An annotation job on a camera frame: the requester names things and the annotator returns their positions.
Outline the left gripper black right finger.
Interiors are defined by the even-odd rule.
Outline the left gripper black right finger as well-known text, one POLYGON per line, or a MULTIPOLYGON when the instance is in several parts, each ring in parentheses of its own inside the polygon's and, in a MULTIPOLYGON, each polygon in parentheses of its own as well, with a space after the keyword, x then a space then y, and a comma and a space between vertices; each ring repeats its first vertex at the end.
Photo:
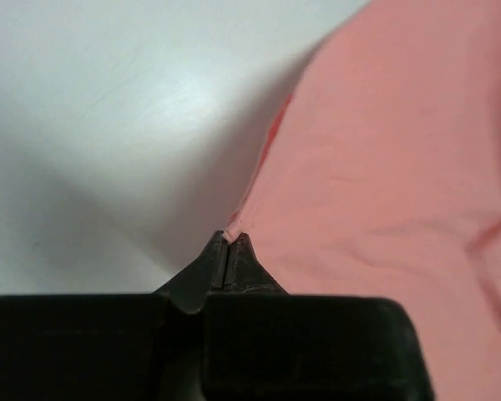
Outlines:
POLYGON ((291 295, 258 262, 246 234, 230 245, 224 279, 201 310, 206 399, 435 399, 399 303, 291 295))

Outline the pink t shirt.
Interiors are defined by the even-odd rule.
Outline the pink t shirt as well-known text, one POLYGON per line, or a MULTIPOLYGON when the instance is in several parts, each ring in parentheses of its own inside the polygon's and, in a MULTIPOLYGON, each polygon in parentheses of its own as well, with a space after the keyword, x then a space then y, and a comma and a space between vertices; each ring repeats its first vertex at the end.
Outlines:
POLYGON ((501 1, 372 1, 306 68, 225 236, 390 297, 441 400, 501 400, 501 1))

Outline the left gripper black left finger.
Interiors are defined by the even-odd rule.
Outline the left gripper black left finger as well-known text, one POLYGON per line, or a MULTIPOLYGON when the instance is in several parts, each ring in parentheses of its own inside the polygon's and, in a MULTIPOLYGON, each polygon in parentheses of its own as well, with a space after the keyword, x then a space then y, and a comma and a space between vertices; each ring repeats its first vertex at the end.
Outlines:
POLYGON ((0 400, 153 400, 170 357, 201 339, 228 245, 220 231, 160 289, 0 296, 0 400))

